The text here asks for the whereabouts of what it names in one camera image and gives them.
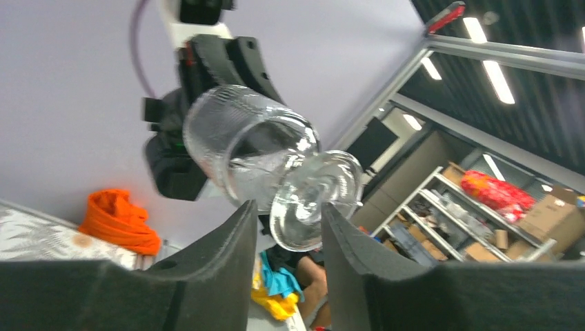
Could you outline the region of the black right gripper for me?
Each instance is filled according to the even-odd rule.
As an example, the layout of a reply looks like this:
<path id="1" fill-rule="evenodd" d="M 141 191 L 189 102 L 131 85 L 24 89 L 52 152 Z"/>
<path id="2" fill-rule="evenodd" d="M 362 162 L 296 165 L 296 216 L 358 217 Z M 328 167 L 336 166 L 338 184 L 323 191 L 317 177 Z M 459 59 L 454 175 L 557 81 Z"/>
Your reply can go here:
<path id="1" fill-rule="evenodd" d="M 237 85 L 238 74 L 251 88 L 284 104 L 264 65 L 254 37 L 221 38 L 198 34 L 177 49 L 181 88 L 160 99 L 142 99 L 142 119 L 154 133 L 144 147 L 150 176 L 157 192 L 169 199 L 195 201 L 208 177 L 188 154 L 183 136 L 184 115 L 195 100 L 219 85 Z"/>

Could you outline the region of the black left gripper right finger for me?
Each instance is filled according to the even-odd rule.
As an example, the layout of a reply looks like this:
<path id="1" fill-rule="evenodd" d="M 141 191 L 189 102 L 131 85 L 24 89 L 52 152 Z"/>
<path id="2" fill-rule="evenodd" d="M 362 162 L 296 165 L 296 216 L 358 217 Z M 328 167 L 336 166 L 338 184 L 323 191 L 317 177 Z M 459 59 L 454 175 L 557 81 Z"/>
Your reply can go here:
<path id="1" fill-rule="evenodd" d="M 584 264 L 420 265 L 321 209 L 334 330 L 583 330 Z"/>

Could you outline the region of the clear wine glass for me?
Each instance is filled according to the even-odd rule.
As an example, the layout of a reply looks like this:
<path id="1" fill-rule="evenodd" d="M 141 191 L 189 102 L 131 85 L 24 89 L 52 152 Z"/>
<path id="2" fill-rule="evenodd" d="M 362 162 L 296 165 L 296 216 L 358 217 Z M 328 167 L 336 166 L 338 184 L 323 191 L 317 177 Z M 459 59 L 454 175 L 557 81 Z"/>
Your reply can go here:
<path id="1" fill-rule="evenodd" d="M 360 162 L 342 150 L 322 150 L 306 118 L 250 88 L 221 85 L 202 94 L 185 116 L 183 140 L 233 204 L 255 201 L 287 250 L 321 247 L 323 204 L 349 218 L 361 202 Z"/>

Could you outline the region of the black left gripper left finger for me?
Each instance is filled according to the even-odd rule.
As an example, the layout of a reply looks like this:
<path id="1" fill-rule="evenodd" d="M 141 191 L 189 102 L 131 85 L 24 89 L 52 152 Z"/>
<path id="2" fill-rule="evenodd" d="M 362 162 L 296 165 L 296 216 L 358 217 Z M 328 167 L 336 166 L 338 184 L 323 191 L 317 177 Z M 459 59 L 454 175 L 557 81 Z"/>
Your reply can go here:
<path id="1" fill-rule="evenodd" d="M 257 205 L 147 270 L 109 260 L 1 264 L 2 330 L 245 330 Z"/>

